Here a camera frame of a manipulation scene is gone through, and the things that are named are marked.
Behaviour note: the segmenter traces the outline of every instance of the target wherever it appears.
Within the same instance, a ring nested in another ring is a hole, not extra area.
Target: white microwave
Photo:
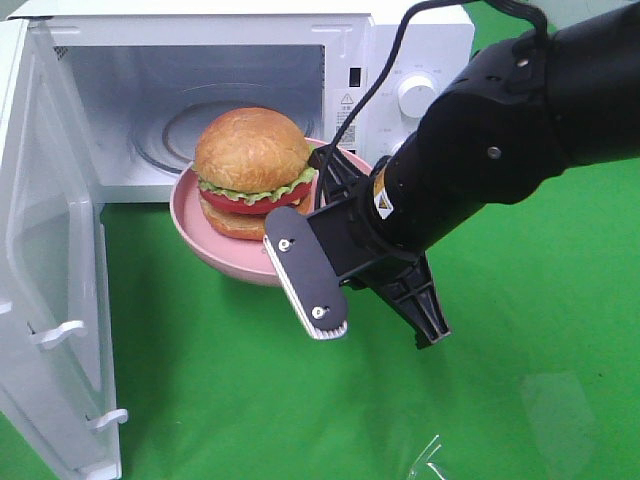
[[[0,406],[60,478],[121,476],[104,204],[168,201],[238,106],[330,141],[412,4],[34,0],[0,22]],[[461,7],[417,15],[342,147],[393,153],[473,33]]]

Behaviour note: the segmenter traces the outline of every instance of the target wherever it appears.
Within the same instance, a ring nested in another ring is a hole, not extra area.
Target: tomato slice
[[[272,202],[268,198],[262,198],[253,205],[247,205],[242,199],[230,200],[224,195],[217,195],[208,190],[200,190],[202,198],[211,204],[213,208],[232,213],[246,213],[250,215],[261,215],[263,213],[269,213],[276,207],[282,207],[289,205],[290,203],[303,198],[311,191],[311,182],[300,183],[293,189],[291,193],[285,193],[279,200]]]

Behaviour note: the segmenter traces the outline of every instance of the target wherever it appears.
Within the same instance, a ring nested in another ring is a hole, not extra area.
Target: green backdrop
[[[469,11],[476,47],[526,28]],[[422,351],[368,291],[347,292],[346,338],[314,342],[281,290],[198,260],[166,205],[107,207],[125,478],[404,480],[436,434],[449,480],[640,478],[639,177],[573,170],[439,242],[454,334]],[[4,418],[0,452],[2,479],[53,478]]]

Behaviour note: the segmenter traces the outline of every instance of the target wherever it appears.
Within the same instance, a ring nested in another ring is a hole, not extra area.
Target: microwave door
[[[121,473],[104,240],[46,29],[0,22],[0,407],[63,479]]]

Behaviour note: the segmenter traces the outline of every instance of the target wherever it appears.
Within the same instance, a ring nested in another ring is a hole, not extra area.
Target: top bun
[[[288,117],[266,108],[239,108],[202,133],[195,170],[217,187],[257,193],[294,181],[308,159],[304,134]]]

